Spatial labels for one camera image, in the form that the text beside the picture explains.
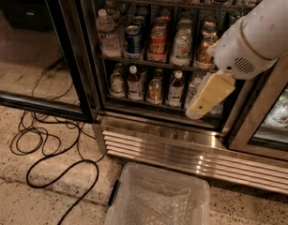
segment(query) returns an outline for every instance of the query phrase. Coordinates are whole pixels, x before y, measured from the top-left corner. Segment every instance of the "metal base panel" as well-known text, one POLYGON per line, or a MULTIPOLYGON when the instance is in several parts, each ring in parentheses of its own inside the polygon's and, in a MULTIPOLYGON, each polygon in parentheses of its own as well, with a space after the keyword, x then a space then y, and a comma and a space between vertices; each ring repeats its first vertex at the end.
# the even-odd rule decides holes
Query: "metal base panel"
POLYGON ((215 136, 105 116, 107 154, 288 194, 288 162, 230 151, 215 136))

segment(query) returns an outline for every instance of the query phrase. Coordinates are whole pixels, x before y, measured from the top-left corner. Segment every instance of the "vent grille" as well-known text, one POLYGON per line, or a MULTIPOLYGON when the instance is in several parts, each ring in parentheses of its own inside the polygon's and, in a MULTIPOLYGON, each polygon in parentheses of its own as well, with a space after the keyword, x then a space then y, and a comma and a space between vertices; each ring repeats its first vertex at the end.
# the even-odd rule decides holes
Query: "vent grille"
POLYGON ((255 70, 254 64, 245 58, 236 58, 235 68, 242 73, 252 73, 255 70))

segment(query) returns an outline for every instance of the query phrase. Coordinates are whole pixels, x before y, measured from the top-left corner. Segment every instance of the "speckled floor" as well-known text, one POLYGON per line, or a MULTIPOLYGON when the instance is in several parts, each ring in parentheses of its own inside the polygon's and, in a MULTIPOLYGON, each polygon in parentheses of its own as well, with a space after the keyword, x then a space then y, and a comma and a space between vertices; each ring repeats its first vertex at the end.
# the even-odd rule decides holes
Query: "speckled floor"
MULTIPOLYGON (((22 114, 23 111, 0 106, 0 224, 57 224, 68 208, 92 184, 96 170, 90 164, 80 164, 50 187, 29 187, 25 176, 30 166, 42 158, 41 151, 16 156, 9 148, 22 114)), ((44 127, 57 134, 65 146, 76 136, 67 127, 44 127)), ((91 133, 91 127, 86 125, 84 131, 91 133)), ((23 138, 23 149, 34 146, 37 141, 36 135, 23 138)), ((88 137, 82 136, 80 145, 84 157, 100 157, 97 145, 88 137)), ((32 182, 40 185, 52 181, 79 159, 76 149, 54 157, 33 170, 32 182)), ((99 162, 98 183, 68 214, 63 224, 103 224, 114 181, 125 164, 125 160, 108 156, 99 162)), ((288 196, 212 179, 205 180, 211 186, 210 225, 288 225, 288 196)))

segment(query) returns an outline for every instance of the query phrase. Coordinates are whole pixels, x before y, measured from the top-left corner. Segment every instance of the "water bottle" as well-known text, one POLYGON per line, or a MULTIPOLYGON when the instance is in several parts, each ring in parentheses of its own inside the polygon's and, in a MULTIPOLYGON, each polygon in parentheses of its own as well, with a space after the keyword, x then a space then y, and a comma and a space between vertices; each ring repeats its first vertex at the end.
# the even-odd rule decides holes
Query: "water bottle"
POLYGON ((110 57, 121 57, 119 34, 115 29, 113 18, 107 14, 106 9, 99 10, 97 29, 103 54, 110 57))

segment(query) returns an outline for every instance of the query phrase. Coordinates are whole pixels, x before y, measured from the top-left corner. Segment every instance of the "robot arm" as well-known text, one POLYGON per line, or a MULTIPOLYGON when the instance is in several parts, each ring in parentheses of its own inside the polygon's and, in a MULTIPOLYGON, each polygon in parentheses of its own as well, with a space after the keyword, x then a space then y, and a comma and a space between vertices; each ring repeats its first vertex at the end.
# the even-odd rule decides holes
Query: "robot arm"
POLYGON ((264 0, 207 52, 219 72, 205 76, 192 98, 186 111, 192 119, 201 118, 228 97, 235 89, 235 79, 251 79, 288 53, 288 0, 264 0))

